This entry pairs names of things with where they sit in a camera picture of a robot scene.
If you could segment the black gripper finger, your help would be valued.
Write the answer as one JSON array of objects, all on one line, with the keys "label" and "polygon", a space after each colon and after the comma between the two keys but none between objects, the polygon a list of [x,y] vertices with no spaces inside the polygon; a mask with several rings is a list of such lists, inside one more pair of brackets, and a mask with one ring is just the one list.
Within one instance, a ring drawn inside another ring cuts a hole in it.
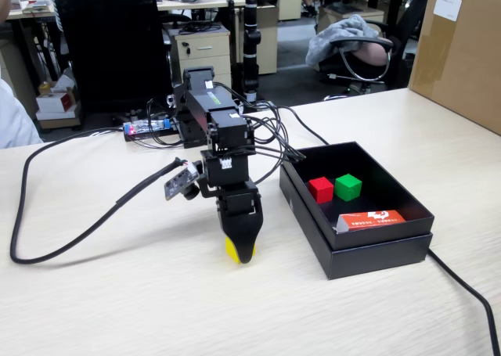
[{"label": "black gripper finger", "polygon": [[263,215],[248,214],[223,218],[222,231],[225,233],[225,251],[237,263],[247,264],[255,252],[255,243],[263,224]]}]

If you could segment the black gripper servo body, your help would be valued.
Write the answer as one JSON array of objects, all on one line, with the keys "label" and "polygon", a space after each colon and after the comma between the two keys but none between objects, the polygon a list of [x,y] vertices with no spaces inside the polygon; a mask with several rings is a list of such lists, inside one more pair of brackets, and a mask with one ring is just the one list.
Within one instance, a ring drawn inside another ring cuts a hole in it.
[{"label": "black gripper servo body", "polygon": [[256,187],[222,188],[217,203],[223,218],[248,214],[262,216],[261,195]]}]

